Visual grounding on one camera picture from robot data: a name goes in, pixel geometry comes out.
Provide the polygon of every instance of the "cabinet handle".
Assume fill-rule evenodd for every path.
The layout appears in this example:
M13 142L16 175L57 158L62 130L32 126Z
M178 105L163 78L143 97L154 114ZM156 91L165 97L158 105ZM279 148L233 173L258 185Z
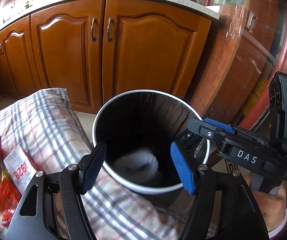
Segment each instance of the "cabinet handle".
M0 53L4 54L5 52L2 49L2 43L0 44Z
M93 17L93 18L92 18L91 29L90 29L90 32L91 32L91 40L92 40L93 42L96 42L96 38L93 37L93 29L94 29L93 24L96 23L96 22L97 22L97 18L96 18L96 17Z
M255 16L252 12L249 12L246 27L248 28L248 32L250 32L251 34L253 34L253 29L255 27L257 20L258 20L257 16Z
M107 28L107 42L111 42L112 39L109 37L109 34L110 34L110 23L113 22L113 18L109 18L108 19L108 28Z

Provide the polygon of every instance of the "human hand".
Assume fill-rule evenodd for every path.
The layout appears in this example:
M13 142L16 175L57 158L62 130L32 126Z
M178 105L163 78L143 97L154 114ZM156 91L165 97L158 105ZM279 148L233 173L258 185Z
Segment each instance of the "human hand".
M248 186L251 185L250 175L245 177ZM263 214L268 232L276 229L285 219L286 190L283 183L277 195L272 196L264 192L253 191L254 198Z

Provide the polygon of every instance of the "black container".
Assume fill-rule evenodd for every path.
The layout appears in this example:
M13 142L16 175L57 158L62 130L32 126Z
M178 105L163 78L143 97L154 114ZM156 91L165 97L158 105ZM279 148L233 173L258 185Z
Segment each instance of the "black container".
M93 142L107 145L104 168L119 183L143 194L163 194L182 188L170 155L173 139L187 128L187 121L197 117L180 99L153 90L135 90L116 96L99 111L93 124ZM162 172L159 184L137 185L119 176L114 161L140 148L150 149ZM201 160L205 150L200 151Z

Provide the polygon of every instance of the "tiled floor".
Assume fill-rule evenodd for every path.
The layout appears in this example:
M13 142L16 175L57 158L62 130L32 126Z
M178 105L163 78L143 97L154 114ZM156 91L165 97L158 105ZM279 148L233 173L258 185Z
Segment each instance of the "tiled floor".
M94 118L96 117L94 114L86 114L81 112L76 112L82 127L85 130L89 140L92 140L92 125L94 122Z

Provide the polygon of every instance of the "checkered towel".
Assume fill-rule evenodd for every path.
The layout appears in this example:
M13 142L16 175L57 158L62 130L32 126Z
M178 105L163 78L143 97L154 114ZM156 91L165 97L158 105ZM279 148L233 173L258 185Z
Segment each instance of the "checkered towel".
M0 136L5 156L20 145L46 173L62 171L91 153L65 89L40 90L1 110ZM98 240L178 239L184 225L182 218L157 210L115 182L104 169L82 200ZM59 218L64 235L60 213Z

